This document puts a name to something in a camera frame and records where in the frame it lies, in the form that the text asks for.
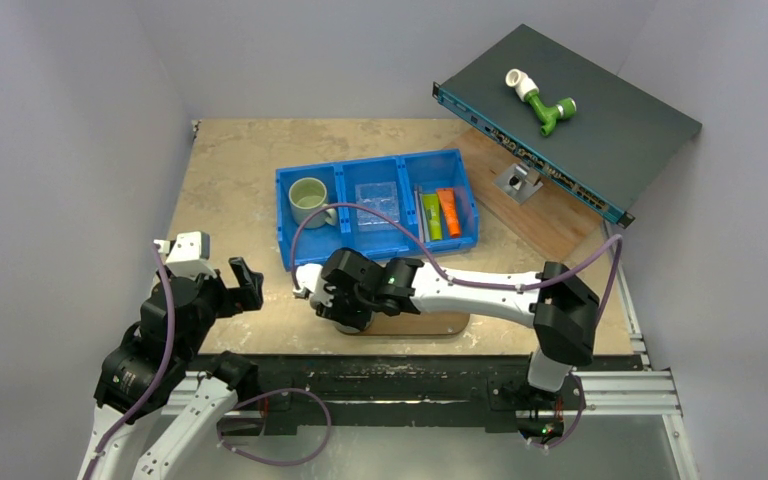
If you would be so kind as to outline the brown oval wooden tray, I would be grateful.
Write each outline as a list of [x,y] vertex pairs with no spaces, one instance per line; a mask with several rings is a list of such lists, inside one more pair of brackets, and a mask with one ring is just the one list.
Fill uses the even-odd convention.
[[343,334],[354,336],[449,336],[462,332],[470,319],[470,314],[455,312],[401,314],[392,317],[375,313],[365,330],[355,330],[339,324],[336,324],[335,328]]

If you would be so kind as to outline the clear acrylic holder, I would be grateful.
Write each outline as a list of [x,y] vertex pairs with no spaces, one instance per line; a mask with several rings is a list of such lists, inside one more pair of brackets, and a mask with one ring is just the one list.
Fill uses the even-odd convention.
[[[356,204],[377,211],[395,222],[401,220],[398,187],[395,181],[357,184],[355,200]],[[391,224],[374,214],[359,210],[357,226],[360,231],[367,232],[389,229]]]

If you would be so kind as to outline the blue plastic bin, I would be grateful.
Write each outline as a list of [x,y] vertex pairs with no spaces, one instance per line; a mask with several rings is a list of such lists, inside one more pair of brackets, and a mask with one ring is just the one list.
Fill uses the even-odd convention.
[[[480,215],[457,149],[281,168],[275,172],[276,239],[285,270],[291,267],[292,240],[298,228],[291,213],[290,190],[305,178],[321,181],[330,203],[354,203],[379,211],[423,239],[427,235],[419,225],[424,206],[416,195],[451,188],[461,235],[451,236],[442,220],[442,237],[426,239],[426,246],[435,254],[444,254],[469,250],[478,243]],[[369,213],[340,208],[338,217],[334,226],[324,224],[302,232],[297,265],[322,264],[340,247],[353,248],[375,260],[421,253],[398,229]]]

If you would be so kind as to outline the pale green ceramic mug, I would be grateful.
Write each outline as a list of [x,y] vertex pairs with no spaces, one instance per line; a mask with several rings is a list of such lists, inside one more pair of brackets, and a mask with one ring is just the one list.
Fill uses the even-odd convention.
[[313,212],[329,203],[329,192],[326,185],[314,177],[305,177],[295,181],[288,193],[291,213],[298,225],[303,221],[306,229],[317,229],[323,226],[337,226],[338,215],[334,208],[327,208],[314,215]]

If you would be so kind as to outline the green toothpaste tube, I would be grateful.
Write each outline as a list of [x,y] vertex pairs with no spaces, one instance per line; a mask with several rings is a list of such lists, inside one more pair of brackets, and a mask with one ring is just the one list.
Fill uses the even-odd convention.
[[424,193],[421,197],[423,213],[425,214],[426,231],[430,241],[443,239],[440,218],[440,202],[436,193]]

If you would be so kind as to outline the orange toothpaste tube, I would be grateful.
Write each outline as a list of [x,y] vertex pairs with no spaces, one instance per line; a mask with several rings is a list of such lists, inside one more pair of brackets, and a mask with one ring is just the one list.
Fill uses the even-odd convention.
[[456,198],[453,188],[438,188],[436,190],[441,211],[451,238],[460,238],[462,230],[458,218]]

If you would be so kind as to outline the grey ceramic mug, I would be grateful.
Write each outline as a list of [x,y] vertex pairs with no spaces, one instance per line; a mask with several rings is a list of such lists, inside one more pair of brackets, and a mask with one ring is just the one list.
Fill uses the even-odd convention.
[[340,323],[337,321],[333,321],[334,327],[341,333],[348,334],[348,335],[356,335],[361,334],[365,331],[367,331],[371,324],[372,324],[372,318],[364,318],[360,321],[352,321],[348,324]]

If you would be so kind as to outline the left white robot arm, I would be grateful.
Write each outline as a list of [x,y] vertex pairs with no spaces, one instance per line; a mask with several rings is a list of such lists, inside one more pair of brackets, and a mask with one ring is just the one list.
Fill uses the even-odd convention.
[[216,320],[258,311],[264,302],[263,274],[241,257],[229,260],[238,282],[232,288],[210,267],[188,278],[161,260],[156,264],[159,283],[141,305],[139,321],[102,363],[81,479],[169,475],[210,424],[231,408],[249,407],[262,392],[257,365],[223,352],[208,364],[184,411],[153,446],[145,445]]

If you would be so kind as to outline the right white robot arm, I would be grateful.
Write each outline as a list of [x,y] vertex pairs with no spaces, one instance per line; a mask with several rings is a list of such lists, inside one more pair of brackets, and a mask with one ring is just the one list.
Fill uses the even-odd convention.
[[524,399],[544,407],[573,368],[594,360],[600,298],[570,268],[547,262],[538,272],[497,274],[442,268],[397,257],[381,265],[350,248],[295,271],[296,295],[316,314],[351,331],[384,314],[459,313],[513,322],[535,331],[538,346],[521,381]]

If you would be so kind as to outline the plywood board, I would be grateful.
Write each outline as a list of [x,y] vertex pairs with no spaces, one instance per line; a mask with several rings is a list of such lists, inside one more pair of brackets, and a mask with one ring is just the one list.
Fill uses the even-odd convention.
[[547,181],[522,203],[504,193],[495,180],[515,166],[515,158],[476,130],[462,133],[446,147],[460,151],[476,201],[544,257],[568,257],[601,226],[601,216]]

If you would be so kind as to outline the green white pipe fitting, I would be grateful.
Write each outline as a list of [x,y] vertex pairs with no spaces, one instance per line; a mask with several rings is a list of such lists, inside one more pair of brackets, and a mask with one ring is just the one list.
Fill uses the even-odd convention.
[[510,69],[505,75],[505,84],[515,91],[520,101],[532,108],[541,124],[540,134],[543,137],[549,137],[559,122],[569,120],[577,113],[577,104],[570,97],[562,98],[554,104],[544,103],[538,85],[522,70]]

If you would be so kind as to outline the black aluminium base frame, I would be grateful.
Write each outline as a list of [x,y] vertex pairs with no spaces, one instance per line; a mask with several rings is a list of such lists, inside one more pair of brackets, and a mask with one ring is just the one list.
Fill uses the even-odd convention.
[[226,413],[232,435],[257,428],[293,435],[301,426],[469,427],[487,433],[559,435],[592,416],[662,416],[680,411],[666,371],[636,355],[598,355],[557,394],[526,384],[524,355],[251,354],[267,400]]

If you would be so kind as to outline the small metal bracket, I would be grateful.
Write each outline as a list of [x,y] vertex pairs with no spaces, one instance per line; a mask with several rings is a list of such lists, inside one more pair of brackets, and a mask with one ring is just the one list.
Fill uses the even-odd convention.
[[543,182],[535,168],[517,163],[511,164],[499,174],[494,180],[494,185],[521,205],[542,188]]

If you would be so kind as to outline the dark network switch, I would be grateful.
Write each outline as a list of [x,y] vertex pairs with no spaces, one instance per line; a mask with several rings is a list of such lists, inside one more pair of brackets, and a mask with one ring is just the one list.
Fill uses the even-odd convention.
[[[577,113],[540,134],[532,108],[505,84],[526,72],[540,98],[573,98]],[[433,86],[443,107],[527,167],[622,228],[632,207],[702,124],[578,53],[521,24],[447,80]]]

